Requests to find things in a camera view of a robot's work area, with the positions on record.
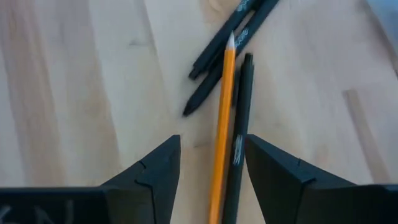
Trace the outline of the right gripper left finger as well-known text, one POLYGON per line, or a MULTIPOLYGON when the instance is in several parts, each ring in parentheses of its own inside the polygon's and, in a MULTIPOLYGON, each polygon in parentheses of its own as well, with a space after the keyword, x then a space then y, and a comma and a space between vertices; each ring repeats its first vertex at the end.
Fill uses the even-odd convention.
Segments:
POLYGON ((173 135, 95 187, 1 189, 1 223, 170 223, 180 177, 173 135))

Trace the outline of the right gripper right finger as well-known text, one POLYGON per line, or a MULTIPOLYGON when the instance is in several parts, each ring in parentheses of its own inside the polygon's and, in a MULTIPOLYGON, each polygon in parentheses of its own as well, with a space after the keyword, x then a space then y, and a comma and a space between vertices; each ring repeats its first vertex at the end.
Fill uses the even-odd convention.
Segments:
POLYGON ((397 185, 358 185, 249 134, 249 177, 266 223, 397 223, 397 185))

